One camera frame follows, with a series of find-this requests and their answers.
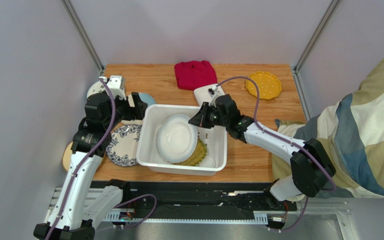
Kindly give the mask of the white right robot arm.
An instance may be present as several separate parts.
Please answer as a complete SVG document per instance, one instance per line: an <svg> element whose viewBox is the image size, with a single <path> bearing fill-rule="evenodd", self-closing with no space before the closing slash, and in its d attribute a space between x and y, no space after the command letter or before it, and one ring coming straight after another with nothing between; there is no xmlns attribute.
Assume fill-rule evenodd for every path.
<svg viewBox="0 0 384 240"><path fill-rule="evenodd" d="M287 137L264 127L255 118L241 114L228 94L212 103L203 102L189 124L204 129L223 127L233 139L267 150L289 164L291 174L275 180L268 189L277 201L301 195L313 198L320 191L336 190L336 169L318 140Z"/></svg>

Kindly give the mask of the white round plate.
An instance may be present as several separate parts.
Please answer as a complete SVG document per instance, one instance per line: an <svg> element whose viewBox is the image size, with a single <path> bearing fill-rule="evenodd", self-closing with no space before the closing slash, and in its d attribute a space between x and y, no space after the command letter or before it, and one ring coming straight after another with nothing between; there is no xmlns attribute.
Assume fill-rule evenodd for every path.
<svg viewBox="0 0 384 240"><path fill-rule="evenodd" d="M181 163L194 152L198 142L195 126L184 114L170 116L158 129L156 147L162 158L173 164Z"/></svg>

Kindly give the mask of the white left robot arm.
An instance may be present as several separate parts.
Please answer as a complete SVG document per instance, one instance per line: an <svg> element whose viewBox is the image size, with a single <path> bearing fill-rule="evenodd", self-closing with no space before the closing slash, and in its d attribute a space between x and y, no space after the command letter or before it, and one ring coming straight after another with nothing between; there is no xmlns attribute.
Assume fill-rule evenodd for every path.
<svg viewBox="0 0 384 240"><path fill-rule="evenodd" d="M139 93L128 99L110 96L106 91L88 96L85 117L72 139L70 164L60 196L45 223L35 226L33 235L39 240L92 240L96 229L112 208L127 200L130 184L111 179L103 192L84 207L93 177L101 165L112 140L112 129L123 120L143 120L147 103Z"/></svg>

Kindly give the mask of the woven bamboo tray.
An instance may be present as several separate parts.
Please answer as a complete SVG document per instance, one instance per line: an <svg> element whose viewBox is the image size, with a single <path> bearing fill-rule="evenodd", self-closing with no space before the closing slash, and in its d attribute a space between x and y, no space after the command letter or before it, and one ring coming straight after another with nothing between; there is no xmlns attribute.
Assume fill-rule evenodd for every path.
<svg viewBox="0 0 384 240"><path fill-rule="evenodd" d="M192 155L182 162L174 163L174 165L197 167L207 157L207 155L207 145L200 138L198 138Z"/></svg>

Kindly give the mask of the yellow polka dot plate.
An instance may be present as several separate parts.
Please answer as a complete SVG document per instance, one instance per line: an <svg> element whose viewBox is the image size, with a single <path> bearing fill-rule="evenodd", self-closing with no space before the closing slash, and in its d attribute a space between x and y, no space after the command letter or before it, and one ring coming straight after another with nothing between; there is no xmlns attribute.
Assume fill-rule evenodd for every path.
<svg viewBox="0 0 384 240"><path fill-rule="evenodd" d="M257 97L257 90L259 91L260 100L272 100L280 95L282 92L282 83L274 74L267 71L256 71L251 73L248 78L252 79L257 86L251 81L245 81L245 88L248 92Z"/></svg>

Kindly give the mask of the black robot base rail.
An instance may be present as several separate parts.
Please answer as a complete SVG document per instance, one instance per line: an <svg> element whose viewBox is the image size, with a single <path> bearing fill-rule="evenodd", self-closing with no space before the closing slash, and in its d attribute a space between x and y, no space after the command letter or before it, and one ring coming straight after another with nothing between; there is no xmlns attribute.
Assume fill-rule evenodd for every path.
<svg viewBox="0 0 384 240"><path fill-rule="evenodd" d="M162 220L253 220L254 212L283 215L295 212L295 203L269 197L268 183L145 182L112 179L93 181L91 188L116 186L134 218Z"/></svg>

